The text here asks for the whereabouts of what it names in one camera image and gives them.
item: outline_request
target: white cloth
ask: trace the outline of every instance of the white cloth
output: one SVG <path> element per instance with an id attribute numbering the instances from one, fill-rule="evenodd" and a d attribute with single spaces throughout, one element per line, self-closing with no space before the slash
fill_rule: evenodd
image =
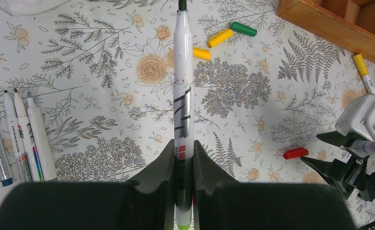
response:
<path id="1" fill-rule="evenodd" d="M 14 16 L 31 15 L 50 10 L 70 0 L 5 0 Z"/>

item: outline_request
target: floral tablecloth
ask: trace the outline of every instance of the floral tablecloth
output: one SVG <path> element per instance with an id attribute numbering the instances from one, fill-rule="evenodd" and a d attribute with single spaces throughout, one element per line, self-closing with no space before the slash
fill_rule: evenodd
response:
<path id="1" fill-rule="evenodd" d="M 277 4 L 189 4 L 196 47 L 232 21 L 258 29 L 211 49 L 210 61 L 194 60 L 195 138 L 241 182 L 323 183 L 283 153 L 304 146 L 313 158 L 346 161 L 347 153 L 315 136 L 332 131 L 366 90 L 349 52 L 280 19 Z M 173 138 L 176 6 L 71 0 L 13 17 L 0 0 L 0 130 L 15 178 L 2 104 L 13 88 L 31 92 L 42 108 L 60 181 L 122 182 L 158 156 Z M 375 65 L 368 67 L 375 85 Z M 14 185 L 0 184 L 0 203 Z M 375 201 L 354 193 L 346 203 L 358 225 L 375 220 Z"/>

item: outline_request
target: bolt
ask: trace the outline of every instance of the bolt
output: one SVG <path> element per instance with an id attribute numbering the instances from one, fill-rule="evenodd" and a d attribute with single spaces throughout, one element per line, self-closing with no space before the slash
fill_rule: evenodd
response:
<path id="1" fill-rule="evenodd" d="M 357 159 L 357 160 L 355 161 L 355 163 L 357 163 L 357 164 L 359 164 L 359 165 L 361 165 L 363 162 L 364 162 L 364 160 L 361 159 L 361 158 L 359 158 L 359 159 Z"/>

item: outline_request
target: red marker cap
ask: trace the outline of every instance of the red marker cap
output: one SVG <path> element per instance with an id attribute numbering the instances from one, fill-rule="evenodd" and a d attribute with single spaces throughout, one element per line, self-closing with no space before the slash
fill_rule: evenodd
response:
<path id="1" fill-rule="evenodd" d="M 308 150 L 303 148 L 303 147 L 300 147 L 300 148 L 297 148 L 297 149 L 291 149 L 291 150 L 286 151 L 283 154 L 283 157 L 286 160 L 289 160 L 289 159 L 293 159 L 293 158 L 304 157 L 304 156 L 307 156 L 307 155 L 308 155 Z"/>

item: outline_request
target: wooden box compartment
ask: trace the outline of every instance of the wooden box compartment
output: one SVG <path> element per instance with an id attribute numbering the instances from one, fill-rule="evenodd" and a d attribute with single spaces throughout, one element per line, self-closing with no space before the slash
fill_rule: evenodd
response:
<path id="1" fill-rule="evenodd" d="M 280 0 L 277 15 L 375 63 L 375 0 Z"/>

